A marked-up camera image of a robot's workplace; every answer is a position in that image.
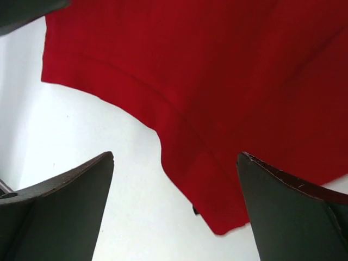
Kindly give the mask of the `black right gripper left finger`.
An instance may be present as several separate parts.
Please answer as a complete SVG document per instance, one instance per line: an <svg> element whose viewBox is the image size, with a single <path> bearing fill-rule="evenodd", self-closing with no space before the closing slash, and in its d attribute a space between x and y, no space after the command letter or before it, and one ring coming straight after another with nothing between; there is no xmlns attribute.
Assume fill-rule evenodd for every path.
<svg viewBox="0 0 348 261"><path fill-rule="evenodd" d="M1 260L92 260L114 171L103 152L13 191L1 183Z"/></svg>

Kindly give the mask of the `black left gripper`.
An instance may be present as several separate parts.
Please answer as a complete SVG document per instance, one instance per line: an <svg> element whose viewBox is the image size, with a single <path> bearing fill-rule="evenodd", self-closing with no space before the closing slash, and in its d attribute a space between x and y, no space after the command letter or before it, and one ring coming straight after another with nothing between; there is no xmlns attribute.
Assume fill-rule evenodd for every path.
<svg viewBox="0 0 348 261"><path fill-rule="evenodd" d="M1 0L1 36L69 5L69 0Z"/></svg>

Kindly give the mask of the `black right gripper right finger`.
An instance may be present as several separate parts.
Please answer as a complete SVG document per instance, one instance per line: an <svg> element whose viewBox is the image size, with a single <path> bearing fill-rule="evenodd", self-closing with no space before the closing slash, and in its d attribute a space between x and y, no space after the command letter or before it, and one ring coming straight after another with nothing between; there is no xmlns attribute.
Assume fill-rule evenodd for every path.
<svg viewBox="0 0 348 261"><path fill-rule="evenodd" d="M261 260L347 260L347 195L242 152L238 176Z"/></svg>

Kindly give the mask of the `red pleated skirt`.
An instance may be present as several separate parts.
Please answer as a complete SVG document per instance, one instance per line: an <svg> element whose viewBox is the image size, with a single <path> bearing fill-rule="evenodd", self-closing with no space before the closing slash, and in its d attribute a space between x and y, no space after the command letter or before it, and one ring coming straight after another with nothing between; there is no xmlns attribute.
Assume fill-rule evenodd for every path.
<svg viewBox="0 0 348 261"><path fill-rule="evenodd" d="M46 16L42 81L154 129L217 235L248 223L248 152L318 185L347 174L347 1L72 1Z"/></svg>

